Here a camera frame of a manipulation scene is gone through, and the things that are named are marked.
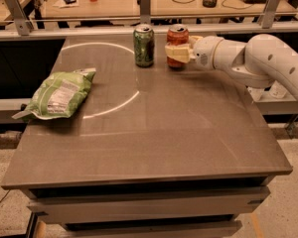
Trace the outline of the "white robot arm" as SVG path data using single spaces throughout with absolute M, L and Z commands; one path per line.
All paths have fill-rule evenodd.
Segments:
M 190 36 L 186 44 L 167 43 L 168 58 L 188 63 L 195 60 L 203 70 L 224 71 L 253 88 L 278 81 L 298 101 L 298 53 L 280 39 L 259 34 L 247 43 L 216 36 Z

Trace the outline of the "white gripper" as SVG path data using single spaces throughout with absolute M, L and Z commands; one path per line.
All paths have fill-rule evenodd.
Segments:
M 213 59 L 216 48 L 223 40 L 216 36 L 190 36 L 188 44 L 165 46 L 165 53 L 168 58 L 188 63 L 195 58 L 197 65 L 201 69 L 213 69 Z

